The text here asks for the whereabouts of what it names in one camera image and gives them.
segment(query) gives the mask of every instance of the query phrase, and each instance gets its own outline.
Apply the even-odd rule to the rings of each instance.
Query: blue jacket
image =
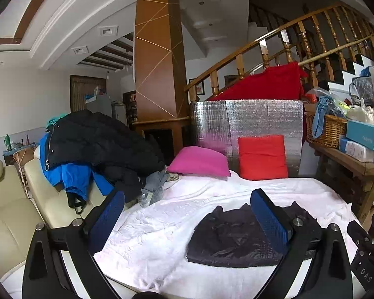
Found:
[[[87,190],[92,176],[103,196],[107,196],[113,190],[114,186],[112,184],[110,184],[102,175],[94,172],[87,165],[73,163],[62,164],[46,171],[44,168],[46,158],[45,145],[48,135],[48,133],[45,134],[40,140],[40,165],[44,176],[49,180],[52,186],[63,182],[66,192],[76,193],[85,201],[88,198]]]

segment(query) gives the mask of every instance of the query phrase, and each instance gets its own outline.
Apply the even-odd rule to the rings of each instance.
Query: black cloth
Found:
[[[45,160],[50,168],[66,163],[87,164],[123,191],[126,202],[141,195],[139,176],[149,176],[165,166],[157,144],[100,112],[73,112],[48,131]]]
[[[291,219],[315,221],[295,201],[283,209]],[[314,252],[308,250],[306,258]],[[196,226],[187,250],[189,262],[225,268],[277,265],[281,258],[272,249],[248,204],[230,211],[217,206]]]

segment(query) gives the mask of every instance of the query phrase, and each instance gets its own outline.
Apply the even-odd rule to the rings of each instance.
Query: bed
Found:
[[[204,266],[188,262],[186,250],[195,226],[205,215],[218,205],[226,211],[249,204],[251,191],[256,188],[262,188],[281,207],[296,201],[322,227],[339,225],[350,261],[357,250],[347,235],[348,223],[356,219],[351,206],[312,178],[248,181],[232,171],[225,179],[183,176],[165,188],[161,201],[124,211],[104,249],[95,254],[104,274],[113,280],[139,290],[184,298],[253,298],[274,266]],[[310,260],[303,262],[287,298],[297,295],[309,265]]]

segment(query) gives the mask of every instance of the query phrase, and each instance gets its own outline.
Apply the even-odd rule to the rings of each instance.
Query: cream leather sofa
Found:
[[[51,227],[68,226],[76,218],[86,218],[88,213],[105,199],[95,182],[90,184],[88,201],[82,214],[68,207],[67,193],[62,184],[53,187],[43,174],[40,165],[40,147],[36,148],[34,159],[25,164],[25,175],[30,192],[44,221]]]
[[[0,161],[0,278],[26,260],[36,224],[42,222],[15,166]]]

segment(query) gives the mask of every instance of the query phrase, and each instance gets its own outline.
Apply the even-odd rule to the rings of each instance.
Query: green bottle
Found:
[[[11,149],[10,136],[8,136],[8,135],[5,136],[4,145],[7,146],[7,151],[12,150]]]

